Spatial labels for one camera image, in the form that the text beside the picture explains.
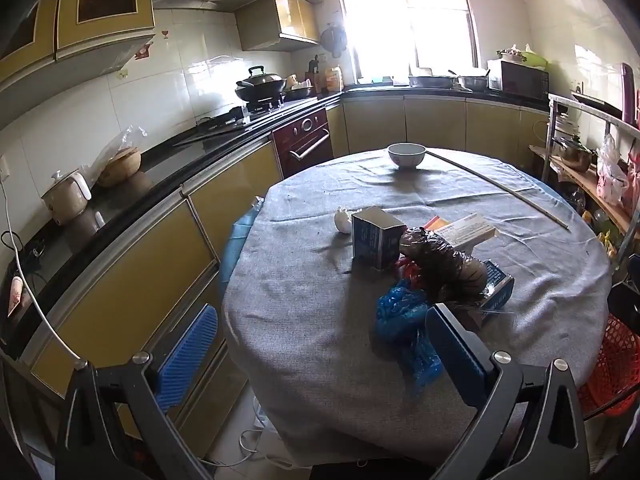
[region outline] oven handle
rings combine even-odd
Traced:
[[[289,152],[289,155],[291,155],[293,158],[295,158],[297,161],[302,160],[303,158],[305,158],[309,153],[311,153],[313,150],[315,150],[318,146],[320,146],[320,144],[322,144],[323,142],[325,142],[328,138],[329,138],[329,130],[327,130],[326,128],[322,129],[324,132],[326,132],[325,136],[320,137],[320,139],[318,139],[318,142],[315,142],[313,145],[309,146],[304,152],[302,152],[302,155],[297,154],[294,151]]]

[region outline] metal screw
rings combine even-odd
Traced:
[[[494,354],[494,358],[503,365],[507,365],[511,362],[511,356],[507,354],[507,352],[496,352]]]
[[[149,361],[149,354],[147,352],[136,352],[131,360],[137,365],[143,365]]]
[[[566,363],[564,359],[556,359],[554,361],[554,366],[561,372],[565,372],[569,368],[569,365]]]

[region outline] red oven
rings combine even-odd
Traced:
[[[284,178],[334,158],[324,109],[275,130],[273,140]]]

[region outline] tablecloth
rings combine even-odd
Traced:
[[[570,226],[472,174],[427,155],[399,171],[385,151],[321,164],[271,187],[223,301],[231,357],[300,465],[401,454],[444,459],[475,410],[444,374],[416,394],[373,332],[376,301],[396,279],[353,266],[334,213],[378,205],[408,226],[474,212],[497,235],[473,254],[515,278],[504,334],[522,364],[570,365],[578,386],[596,360],[607,320],[609,261],[585,222],[509,164],[435,150],[518,190]],[[519,426],[514,412],[508,442]]]

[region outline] microwave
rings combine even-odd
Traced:
[[[529,99],[549,99],[549,72],[502,59],[487,61],[489,88]]]

